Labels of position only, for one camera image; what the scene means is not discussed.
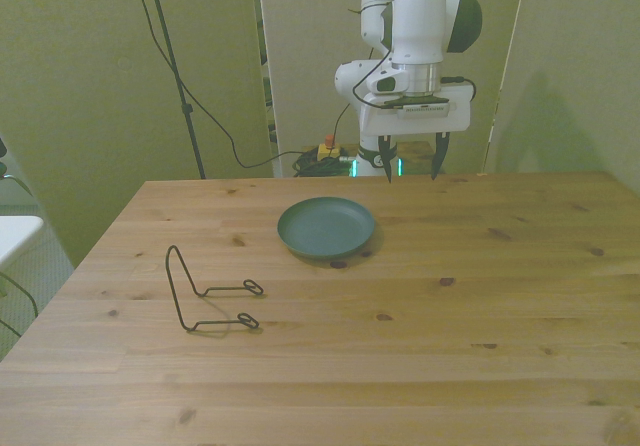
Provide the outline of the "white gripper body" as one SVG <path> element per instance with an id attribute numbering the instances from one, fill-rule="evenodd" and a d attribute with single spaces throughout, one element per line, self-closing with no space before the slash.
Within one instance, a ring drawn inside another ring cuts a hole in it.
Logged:
<path id="1" fill-rule="evenodd" d="M 465 131 L 471 123 L 471 84 L 445 84 L 433 97 L 409 103 L 400 94 L 368 93 L 360 109 L 364 136 Z"/>

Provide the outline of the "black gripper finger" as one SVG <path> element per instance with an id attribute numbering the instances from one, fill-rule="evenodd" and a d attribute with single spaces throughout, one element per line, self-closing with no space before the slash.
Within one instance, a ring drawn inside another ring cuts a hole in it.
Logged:
<path id="1" fill-rule="evenodd" d="M 446 158 L 449 148 L 450 133 L 439 132 L 436 134 L 436 147 L 431 163 L 431 179 L 435 180 Z"/>
<path id="2" fill-rule="evenodd" d="M 388 182 L 391 182 L 392 160 L 397 155 L 397 146 L 392 141 L 392 137 L 390 135 L 378 137 L 378 151 L 387 180 Z"/>

